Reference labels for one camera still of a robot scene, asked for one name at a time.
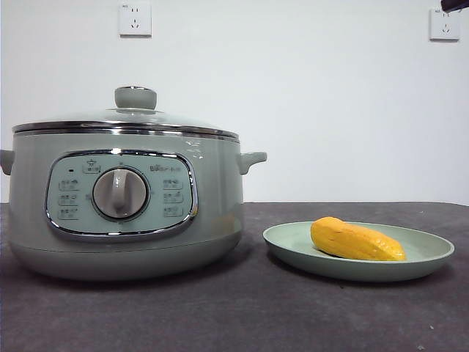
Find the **lid rim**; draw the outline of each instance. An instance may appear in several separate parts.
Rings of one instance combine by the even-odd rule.
[[[197,127],[190,125],[177,125],[171,123],[153,122],[125,122],[125,121],[55,121],[55,122],[33,122],[16,125],[12,128],[13,133],[26,131],[56,130],[56,129],[120,129],[120,130],[148,130],[148,131],[179,131],[188,133],[205,133],[215,136],[225,136],[239,139],[234,132],[224,131],[217,128]]]

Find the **lid knob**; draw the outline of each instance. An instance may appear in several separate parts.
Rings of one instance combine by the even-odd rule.
[[[156,92],[145,87],[117,88],[114,91],[114,99],[118,108],[154,110],[156,107]]]

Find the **button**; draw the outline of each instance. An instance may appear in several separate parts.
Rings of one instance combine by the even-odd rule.
[[[178,205],[175,205],[173,207],[165,207],[163,215],[165,218],[182,216],[182,207],[179,207]]]
[[[59,209],[60,220],[78,220],[78,208]]]
[[[163,194],[163,202],[166,203],[182,203],[184,196],[181,192],[166,192]]]
[[[101,172],[101,165],[82,165],[81,171],[83,171],[84,174],[99,174]]]
[[[76,194],[60,194],[59,205],[65,205],[65,206],[78,205],[77,195]]]
[[[81,171],[84,174],[98,174],[101,171],[101,165],[95,159],[90,158],[81,166]]]
[[[182,189],[182,182],[174,178],[165,179],[163,189]]]
[[[78,187],[78,180],[71,179],[71,180],[62,180],[59,183],[59,190],[60,191],[78,191],[80,188]]]

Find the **glass lid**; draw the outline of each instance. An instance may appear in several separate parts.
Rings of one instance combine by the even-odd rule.
[[[179,131],[181,133],[204,133],[238,138],[236,133],[223,131],[206,122],[156,111],[157,95],[151,89],[137,86],[120,87],[114,91],[116,108],[98,113],[64,115],[54,120],[25,123],[13,127],[13,132],[54,133],[81,129],[117,129],[143,131]]]

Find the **yellow food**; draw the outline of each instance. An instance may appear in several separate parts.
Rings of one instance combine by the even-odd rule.
[[[405,260],[401,244],[383,233],[325,217],[311,225],[311,239],[318,249],[349,259]]]

